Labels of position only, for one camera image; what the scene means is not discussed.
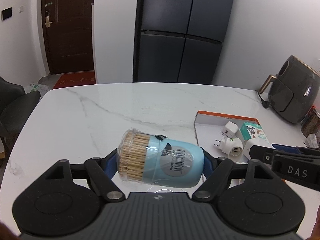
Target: red doormat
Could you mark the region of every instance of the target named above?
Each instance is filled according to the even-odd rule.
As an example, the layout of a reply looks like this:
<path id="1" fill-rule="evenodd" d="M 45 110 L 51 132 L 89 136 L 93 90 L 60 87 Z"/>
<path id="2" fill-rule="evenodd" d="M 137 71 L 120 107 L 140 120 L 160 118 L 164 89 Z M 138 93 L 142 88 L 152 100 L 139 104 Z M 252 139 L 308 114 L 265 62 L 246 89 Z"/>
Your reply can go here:
<path id="1" fill-rule="evenodd" d="M 53 89 L 94 84 L 96 84 L 94 71 L 76 72 L 63 74 L 56 82 Z"/>

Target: chair leg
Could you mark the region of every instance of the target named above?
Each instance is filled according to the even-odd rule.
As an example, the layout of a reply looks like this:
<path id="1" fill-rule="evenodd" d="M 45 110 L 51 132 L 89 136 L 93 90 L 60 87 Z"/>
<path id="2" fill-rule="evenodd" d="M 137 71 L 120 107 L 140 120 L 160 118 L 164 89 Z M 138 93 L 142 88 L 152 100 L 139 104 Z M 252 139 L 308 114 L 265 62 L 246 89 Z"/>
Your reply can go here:
<path id="1" fill-rule="evenodd" d="M 0 136 L 0 138 L 1 138 L 1 141 L 2 141 L 2 144 L 3 144 L 3 146 L 4 146 L 5 151 L 6 151 L 8 154 L 10 154 L 10 153 L 11 153 L 11 151 L 10 151 L 10 149 L 9 149 L 9 147 L 8 147 L 8 145 L 7 145 L 7 143 L 5 142 L 4 137 Z"/>

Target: plastic wrap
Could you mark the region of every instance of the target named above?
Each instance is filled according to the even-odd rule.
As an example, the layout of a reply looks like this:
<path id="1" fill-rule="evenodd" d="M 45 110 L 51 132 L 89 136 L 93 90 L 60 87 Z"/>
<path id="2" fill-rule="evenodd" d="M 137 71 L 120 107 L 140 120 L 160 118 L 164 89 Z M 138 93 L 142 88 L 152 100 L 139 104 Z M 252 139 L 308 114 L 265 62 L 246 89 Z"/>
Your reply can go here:
<path id="1" fill-rule="evenodd" d="M 189 188 L 201 178 L 204 155 L 194 144 L 128 130 L 117 150 L 122 180 Z"/>

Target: power cord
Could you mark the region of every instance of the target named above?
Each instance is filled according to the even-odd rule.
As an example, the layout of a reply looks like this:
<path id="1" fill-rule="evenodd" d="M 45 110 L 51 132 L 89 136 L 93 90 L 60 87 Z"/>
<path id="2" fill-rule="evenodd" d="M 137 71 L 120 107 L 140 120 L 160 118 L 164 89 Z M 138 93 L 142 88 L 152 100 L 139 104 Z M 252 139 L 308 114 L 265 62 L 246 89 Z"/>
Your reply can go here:
<path id="1" fill-rule="evenodd" d="M 262 106 L 263 106 L 264 108 L 269 108 L 269 106 L 270 106 L 269 101 L 263 100 L 258 91 L 257 91 L 257 93 L 258 93 L 258 96 L 259 96 L 260 99 L 261 99 L 261 104 L 262 104 Z"/>

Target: black chair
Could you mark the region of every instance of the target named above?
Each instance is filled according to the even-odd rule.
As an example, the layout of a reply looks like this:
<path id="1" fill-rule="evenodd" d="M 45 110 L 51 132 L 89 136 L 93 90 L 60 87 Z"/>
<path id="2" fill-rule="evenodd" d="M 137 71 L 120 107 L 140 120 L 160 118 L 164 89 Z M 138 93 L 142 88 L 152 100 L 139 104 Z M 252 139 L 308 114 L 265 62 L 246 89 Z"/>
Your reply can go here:
<path id="1" fill-rule="evenodd" d="M 0 77 L 0 138 L 7 153 L 11 151 L 4 137 L 21 132 L 39 99 L 39 91 L 26 94 L 22 86 Z"/>

